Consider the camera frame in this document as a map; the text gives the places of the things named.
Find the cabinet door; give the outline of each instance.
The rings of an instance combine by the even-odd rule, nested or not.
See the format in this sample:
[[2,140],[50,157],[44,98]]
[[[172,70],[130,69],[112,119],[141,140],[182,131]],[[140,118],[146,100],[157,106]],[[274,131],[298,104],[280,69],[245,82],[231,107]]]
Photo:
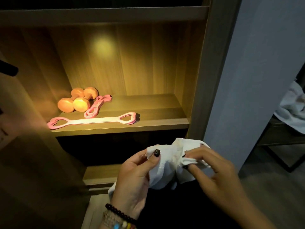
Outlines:
[[16,77],[0,73],[0,228],[80,228],[89,195]]

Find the black bead bracelet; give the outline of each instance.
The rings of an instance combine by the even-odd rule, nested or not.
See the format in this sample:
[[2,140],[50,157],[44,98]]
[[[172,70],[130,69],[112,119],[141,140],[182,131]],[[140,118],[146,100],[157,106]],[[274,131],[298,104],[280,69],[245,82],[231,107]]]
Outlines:
[[122,218],[123,220],[127,221],[128,223],[131,223],[133,225],[136,225],[136,220],[130,216],[125,215],[123,212],[121,212],[120,210],[116,209],[114,206],[112,206],[111,204],[107,203],[105,205],[107,210],[110,210],[111,212],[113,212],[114,214],[116,214],[117,216],[119,216],[120,218]]

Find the left hand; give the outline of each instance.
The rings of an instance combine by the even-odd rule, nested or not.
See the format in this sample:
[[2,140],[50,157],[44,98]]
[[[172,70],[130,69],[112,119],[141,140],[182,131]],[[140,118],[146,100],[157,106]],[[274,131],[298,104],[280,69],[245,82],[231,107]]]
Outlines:
[[110,202],[134,219],[139,217],[145,205],[149,188],[148,172],[158,164],[161,157],[160,154],[153,153],[147,159],[143,156],[146,153],[147,150],[142,150],[122,164]]

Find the beaded bracelet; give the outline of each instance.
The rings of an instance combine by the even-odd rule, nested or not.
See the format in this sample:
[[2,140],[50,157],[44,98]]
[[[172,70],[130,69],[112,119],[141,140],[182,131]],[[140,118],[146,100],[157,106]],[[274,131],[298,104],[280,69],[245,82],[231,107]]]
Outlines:
[[136,229],[135,225],[128,223],[127,221],[123,221],[118,215],[113,213],[110,210],[106,210],[103,213],[103,221],[108,228],[113,229]]
[[112,206],[111,204],[107,203],[105,205],[107,210],[112,211],[114,214],[116,214],[117,216],[119,216],[120,218],[122,218],[123,220],[127,221],[128,223],[131,224],[136,224],[137,221],[135,219],[133,219],[132,217],[129,217],[127,215],[125,215],[123,212],[121,212],[120,210],[116,209],[114,206]]

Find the right hand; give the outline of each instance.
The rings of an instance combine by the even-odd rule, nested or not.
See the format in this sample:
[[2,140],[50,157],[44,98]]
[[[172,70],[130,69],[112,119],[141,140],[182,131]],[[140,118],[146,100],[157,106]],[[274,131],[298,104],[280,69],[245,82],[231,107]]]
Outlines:
[[188,171],[196,178],[204,193],[227,215],[236,219],[251,205],[232,162],[206,146],[189,150],[185,157],[202,159],[214,170],[214,176],[209,178],[196,165],[188,166]]

